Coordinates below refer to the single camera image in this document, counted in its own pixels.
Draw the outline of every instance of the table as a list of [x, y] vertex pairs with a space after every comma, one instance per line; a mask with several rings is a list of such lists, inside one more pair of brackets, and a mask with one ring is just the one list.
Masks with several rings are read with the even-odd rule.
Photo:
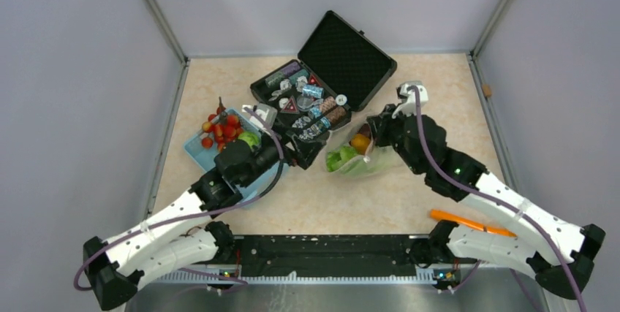
[[[353, 121], [378, 113], [397, 102], [396, 87], [421, 80], [429, 93], [423, 112], [447, 130], [448, 145], [475, 157], [497, 175], [495, 154], [466, 55], [393, 55], [398, 69]], [[217, 107], [221, 96], [226, 107], [254, 104], [249, 85], [292, 57], [192, 59], [181, 104], [165, 159], [154, 211], [168, 206], [201, 175], [202, 170], [185, 154], [183, 143]], [[324, 152], [307, 170], [293, 167], [275, 189], [247, 208], [225, 213], [236, 235], [250, 234], [398, 234], [428, 233], [435, 221], [432, 208], [497, 225], [476, 210], [432, 192], [423, 175], [413, 175], [402, 164], [389, 172], [348, 179], [322, 168]]]

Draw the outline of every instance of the open case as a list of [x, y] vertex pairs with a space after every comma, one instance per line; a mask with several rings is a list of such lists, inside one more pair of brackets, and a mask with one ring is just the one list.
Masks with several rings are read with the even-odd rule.
[[298, 54], [250, 85], [252, 95], [278, 110], [273, 130], [292, 146], [293, 164], [306, 169], [329, 131], [351, 121], [396, 71], [396, 61], [333, 11]]

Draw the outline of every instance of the wooden block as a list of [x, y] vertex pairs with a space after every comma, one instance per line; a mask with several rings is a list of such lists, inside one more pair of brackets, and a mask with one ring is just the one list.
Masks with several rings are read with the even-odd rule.
[[490, 98], [491, 95], [493, 95], [493, 92], [491, 91], [491, 86], [486, 83], [483, 84], [483, 95], [486, 99]]

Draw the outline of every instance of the transparent plastic bag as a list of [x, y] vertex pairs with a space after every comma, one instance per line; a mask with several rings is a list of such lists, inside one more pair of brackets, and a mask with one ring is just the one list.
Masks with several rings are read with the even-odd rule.
[[379, 148], [366, 117], [358, 114], [346, 126], [331, 132], [325, 146], [325, 169], [348, 177], [363, 177], [402, 164], [391, 146]]

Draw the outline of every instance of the black case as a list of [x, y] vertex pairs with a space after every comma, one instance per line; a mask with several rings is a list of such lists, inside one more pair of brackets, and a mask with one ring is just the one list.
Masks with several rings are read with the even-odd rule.
[[[372, 97], [396, 71], [396, 61], [366, 39], [362, 31], [355, 30], [334, 11], [327, 11], [319, 25], [303, 45], [298, 60], [291, 60], [250, 85], [256, 100], [279, 110], [278, 99], [269, 101], [277, 88], [269, 88], [265, 79], [291, 62], [297, 61], [302, 69], [313, 75], [325, 89], [323, 97], [343, 94], [347, 97], [344, 109], [346, 117], [330, 129], [339, 129], [351, 121], [351, 112], [363, 110]], [[299, 96], [293, 87], [281, 97]], [[295, 162], [306, 169], [325, 144], [328, 133], [321, 134], [311, 142], [303, 142], [295, 135], [300, 129], [292, 128], [293, 122], [302, 115], [278, 113], [273, 129], [283, 137], [284, 142], [293, 142]], [[315, 118], [309, 125], [318, 121]]]

